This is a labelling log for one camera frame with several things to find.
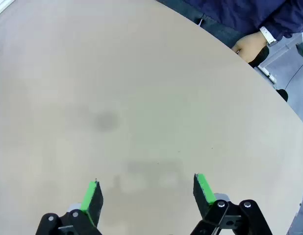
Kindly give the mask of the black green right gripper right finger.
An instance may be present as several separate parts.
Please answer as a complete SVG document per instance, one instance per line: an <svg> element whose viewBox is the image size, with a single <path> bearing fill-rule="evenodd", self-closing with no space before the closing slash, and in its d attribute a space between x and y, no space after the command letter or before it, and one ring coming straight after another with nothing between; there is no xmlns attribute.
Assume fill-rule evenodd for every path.
<svg viewBox="0 0 303 235"><path fill-rule="evenodd" d="M272 234L254 200L243 200L236 205L217 199L203 174L194 175L193 196L202 216L191 232L193 235L218 235L222 230L231 230L235 235Z"/></svg>

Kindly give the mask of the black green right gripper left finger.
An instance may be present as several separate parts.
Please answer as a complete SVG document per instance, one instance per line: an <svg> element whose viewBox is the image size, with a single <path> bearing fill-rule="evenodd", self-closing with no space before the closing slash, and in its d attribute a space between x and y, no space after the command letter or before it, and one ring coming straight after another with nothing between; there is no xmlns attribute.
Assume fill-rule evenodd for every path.
<svg viewBox="0 0 303 235"><path fill-rule="evenodd" d="M100 235L98 222L103 206L99 181L91 181L80 206L63 216L44 214L38 225L37 235Z"/></svg>

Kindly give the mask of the person's left hand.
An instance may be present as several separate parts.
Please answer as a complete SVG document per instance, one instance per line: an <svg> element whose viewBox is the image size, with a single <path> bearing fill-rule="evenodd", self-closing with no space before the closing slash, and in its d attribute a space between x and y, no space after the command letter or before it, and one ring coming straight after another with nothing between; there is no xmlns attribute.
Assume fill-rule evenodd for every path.
<svg viewBox="0 0 303 235"><path fill-rule="evenodd" d="M239 39L232 47L232 51L239 55L245 62L250 63L266 45L267 40L259 31Z"/></svg>

